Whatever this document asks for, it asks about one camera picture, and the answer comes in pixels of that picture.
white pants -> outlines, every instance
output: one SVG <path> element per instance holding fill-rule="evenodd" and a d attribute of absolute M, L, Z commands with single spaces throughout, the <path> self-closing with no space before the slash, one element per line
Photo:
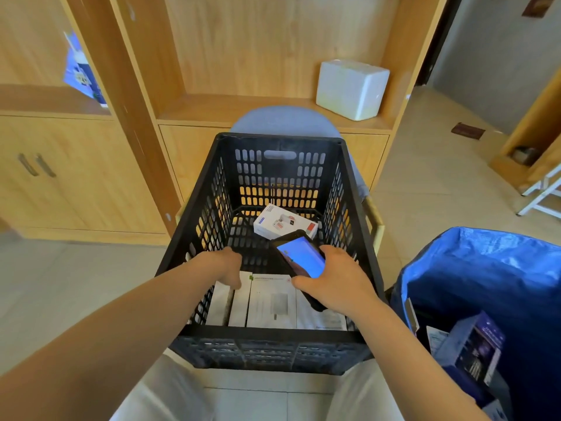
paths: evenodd
<path fill-rule="evenodd" d="M 212 421 L 214 411 L 197 378 L 162 355 L 111 421 Z M 355 365 L 340 379 L 327 421 L 403 421 L 378 363 Z"/>

crate handle hole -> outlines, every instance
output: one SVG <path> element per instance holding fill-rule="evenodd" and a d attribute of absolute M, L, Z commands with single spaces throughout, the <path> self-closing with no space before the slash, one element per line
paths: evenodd
<path fill-rule="evenodd" d="M 267 159 L 284 159 L 290 161 L 296 159 L 296 152 L 289 150 L 266 150 L 263 152 L 263 156 Z"/>

white ladder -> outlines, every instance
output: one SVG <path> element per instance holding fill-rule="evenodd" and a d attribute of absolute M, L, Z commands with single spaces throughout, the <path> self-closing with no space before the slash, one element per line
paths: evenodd
<path fill-rule="evenodd" d="M 534 192 L 535 190 L 540 190 L 541 189 L 542 191 L 528 205 L 526 205 L 519 212 L 517 212 L 516 215 L 524 215 L 528 211 L 530 211 L 532 208 L 534 208 L 534 209 L 536 209 L 538 211 L 541 211 L 541 212 L 544 212 L 546 214 L 553 215 L 557 218 L 561 218 L 561 212 L 559 212 L 557 210 L 553 210 L 551 208 L 547 208 L 543 205 L 540 205 L 540 202 L 542 201 L 542 199 L 545 198 L 548 195 L 561 196 L 561 191 L 557 190 L 557 188 L 559 186 L 561 186 L 561 176 L 559 176 L 557 178 L 557 180 L 555 180 L 553 183 L 551 183 L 551 184 L 549 183 L 549 180 L 551 179 L 551 177 L 554 177 L 555 175 L 559 174 L 560 172 L 561 172 L 561 164 L 559 164 L 557 167 L 555 167 L 553 170 L 551 170 L 548 174 L 546 174 L 545 177 L 543 177 L 542 180 L 540 180 L 539 182 L 537 182 L 537 183 L 533 184 L 531 187 L 529 187 L 528 190 L 522 194 L 522 196 L 528 196 L 530 193 Z"/>

chair backrest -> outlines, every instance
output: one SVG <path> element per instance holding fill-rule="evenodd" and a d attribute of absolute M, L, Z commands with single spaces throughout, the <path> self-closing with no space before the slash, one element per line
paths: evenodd
<path fill-rule="evenodd" d="M 230 129 L 233 133 L 276 134 L 278 136 L 338 137 L 341 134 L 319 112 L 299 106 L 265 106 L 249 111 Z M 370 194 L 351 156 L 354 179 L 361 199 Z"/>

gray wall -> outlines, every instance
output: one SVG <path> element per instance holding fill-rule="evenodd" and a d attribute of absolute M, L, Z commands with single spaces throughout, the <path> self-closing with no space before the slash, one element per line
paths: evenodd
<path fill-rule="evenodd" d="M 561 0 L 462 0 L 428 85 L 510 134 L 561 66 Z"/>

